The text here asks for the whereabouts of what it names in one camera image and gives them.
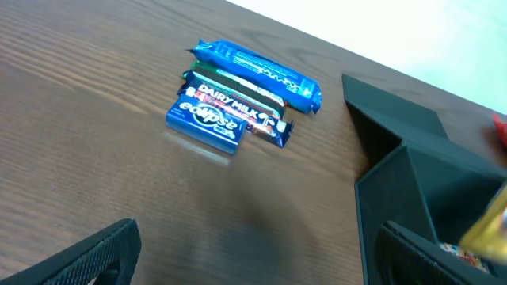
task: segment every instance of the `chocolate bar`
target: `chocolate bar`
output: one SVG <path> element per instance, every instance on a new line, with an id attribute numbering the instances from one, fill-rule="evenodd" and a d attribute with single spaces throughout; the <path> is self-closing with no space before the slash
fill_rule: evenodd
<path id="1" fill-rule="evenodd" d="M 198 74 L 202 74 L 206 78 L 210 78 L 215 82 L 221 83 L 231 89 L 247 95 L 249 98 L 255 100 L 255 102 L 262 103 L 276 110 L 278 114 L 280 114 L 277 119 L 282 120 L 284 118 L 287 102 L 280 96 L 273 94 L 266 89 L 262 89 L 243 78 L 199 60 L 193 63 L 192 70 Z"/>
<path id="2" fill-rule="evenodd" d="M 322 92 L 315 80 L 256 52 L 226 40 L 200 40 L 191 52 L 200 61 L 275 93 L 301 112 L 317 113 L 321 107 Z"/>
<path id="3" fill-rule="evenodd" d="M 178 94 L 196 98 L 226 114 L 246 120 L 247 131 L 278 147 L 285 146 L 293 129 L 292 123 L 277 119 L 280 115 L 275 110 L 193 70 L 186 74 L 186 83 Z"/>

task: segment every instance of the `white wall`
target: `white wall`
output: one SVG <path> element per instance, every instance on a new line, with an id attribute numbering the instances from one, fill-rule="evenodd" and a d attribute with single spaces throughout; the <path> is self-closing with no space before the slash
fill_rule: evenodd
<path id="1" fill-rule="evenodd" d="M 229 1 L 507 114 L 506 0 Z"/>

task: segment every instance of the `red object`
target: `red object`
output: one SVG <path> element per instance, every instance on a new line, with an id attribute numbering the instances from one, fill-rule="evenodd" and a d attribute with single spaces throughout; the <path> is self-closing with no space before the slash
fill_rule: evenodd
<path id="1" fill-rule="evenodd" d="M 498 136 L 500 136 L 501 143 L 507 147 L 507 123 L 500 120 L 497 114 L 493 115 L 494 125 L 497 127 Z"/>

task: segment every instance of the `blue mint pack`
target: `blue mint pack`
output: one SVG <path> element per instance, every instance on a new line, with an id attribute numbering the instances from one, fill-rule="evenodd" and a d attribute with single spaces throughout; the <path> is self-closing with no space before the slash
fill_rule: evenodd
<path id="1" fill-rule="evenodd" d="M 246 129 L 246 121 L 197 99 L 180 96 L 167 112 L 166 126 L 234 154 Z"/>

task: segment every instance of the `wood grain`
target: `wood grain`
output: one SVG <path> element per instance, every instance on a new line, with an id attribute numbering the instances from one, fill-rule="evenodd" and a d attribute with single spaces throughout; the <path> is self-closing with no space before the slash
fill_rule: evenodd
<path id="1" fill-rule="evenodd" d="M 167 130 L 199 38 L 318 79 L 321 111 L 288 110 L 283 150 L 247 135 L 234 157 Z M 362 283 L 353 182 L 368 163 L 342 73 L 507 165 L 490 110 L 224 1 L 1 1 L 0 278 L 132 217 L 134 284 Z"/>

